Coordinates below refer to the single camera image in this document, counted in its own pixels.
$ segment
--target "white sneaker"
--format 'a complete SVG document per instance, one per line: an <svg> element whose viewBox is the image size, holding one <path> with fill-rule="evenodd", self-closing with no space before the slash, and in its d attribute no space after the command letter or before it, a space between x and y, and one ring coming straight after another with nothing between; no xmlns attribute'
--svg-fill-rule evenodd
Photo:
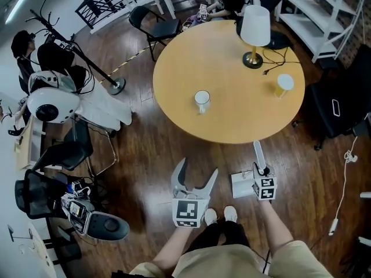
<svg viewBox="0 0 371 278"><path fill-rule="evenodd" d="M214 209L209 208L205 212L205 222L206 225L209 226L210 224L214 224L217 220L217 215Z"/></svg>
<svg viewBox="0 0 371 278"><path fill-rule="evenodd" d="M237 211L233 206L227 206L224 208L225 221L237 222Z"/></svg>

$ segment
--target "black hair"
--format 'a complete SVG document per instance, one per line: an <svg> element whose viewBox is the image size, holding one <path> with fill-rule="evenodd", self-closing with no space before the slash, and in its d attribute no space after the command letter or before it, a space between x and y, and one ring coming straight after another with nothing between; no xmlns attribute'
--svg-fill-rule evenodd
<svg viewBox="0 0 371 278"><path fill-rule="evenodd" d="M12 52L14 58L26 55L28 44L31 40L31 35L26 30L22 30L14 36L12 42Z"/></svg>

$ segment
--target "paper cup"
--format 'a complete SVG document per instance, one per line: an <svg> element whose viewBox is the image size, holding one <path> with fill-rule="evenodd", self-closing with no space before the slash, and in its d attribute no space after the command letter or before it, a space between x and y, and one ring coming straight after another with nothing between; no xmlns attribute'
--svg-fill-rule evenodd
<svg viewBox="0 0 371 278"><path fill-rule="evenodd" d="M199 107L199 113L204 114L210 104L210 94L206 90L199 90L195 95L195 101Z"/></svg>
<svg viewBox="0 0 371 278"><path fill-rule="evenodd" d="M288 74L280 74L277 78L277 85L274 94L277 98L282 98L286 92L294 88L294 80Z"/></svg>

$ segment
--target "table lamp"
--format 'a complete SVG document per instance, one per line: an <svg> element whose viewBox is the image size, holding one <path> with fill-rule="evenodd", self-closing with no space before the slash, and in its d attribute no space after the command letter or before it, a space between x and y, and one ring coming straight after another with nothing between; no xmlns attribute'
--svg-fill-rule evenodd
<svg viewBox="0 0 371 278"><path fill-rule="evenodd" d="M243 55L245 66L258 69L263 65L263 58L256 53L256 46L265 46L271 40L271 22L269 11L258 5L246 7L243 15L241 39L253 46L252 52Z"/></svg>

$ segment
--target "brass lamp base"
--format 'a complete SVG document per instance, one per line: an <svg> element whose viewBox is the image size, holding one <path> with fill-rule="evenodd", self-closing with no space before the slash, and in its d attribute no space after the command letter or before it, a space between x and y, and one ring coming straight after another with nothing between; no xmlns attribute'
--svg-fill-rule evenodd
<svg viewBox="0 0 371 278"><path fill-rule="evenodd" d="M263 58L256 53L256 47L253 47L252 52L245 53L242 57L242 62L246 67L258 69L263 65Z"/></svg>

